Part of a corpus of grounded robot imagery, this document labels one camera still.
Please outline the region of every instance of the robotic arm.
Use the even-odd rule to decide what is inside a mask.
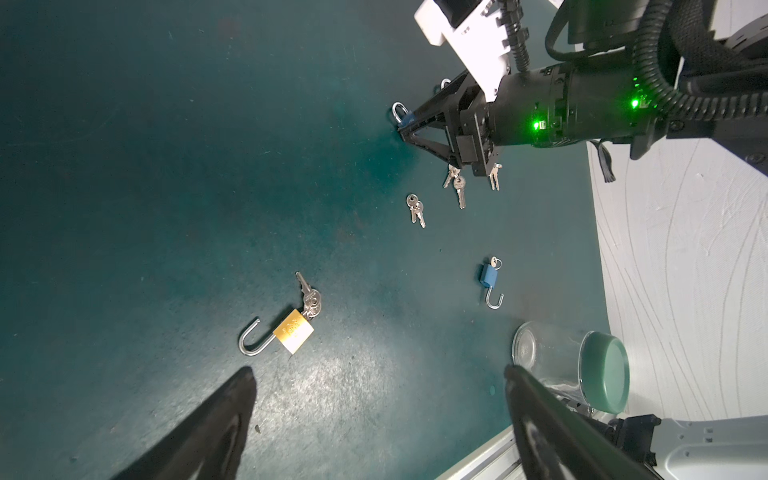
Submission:
[[[545,39],[561,63],[529,70],[519,1],[424,0],[425,36],[467,70],[399,122],[405,142],[487,176],[502,145],[591,141],[613,181],[605,141],[637,160],[664,136],[706,137],[768,175],[768,15],[718,41],[714,0],[564,0]],[[584,50],[555,51],[566,25]]]

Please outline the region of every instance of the dark green table surface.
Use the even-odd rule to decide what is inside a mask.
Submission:
[[[508,148],[459,210],[397,137],[392,102],[462,70],[418,6],[0,2],[0,478],[109,478],[243,365],[240,478],[431,478],[509,425],[516,326],[607,331],[584,145]],[[241,355],[296,270],[315,333]]]

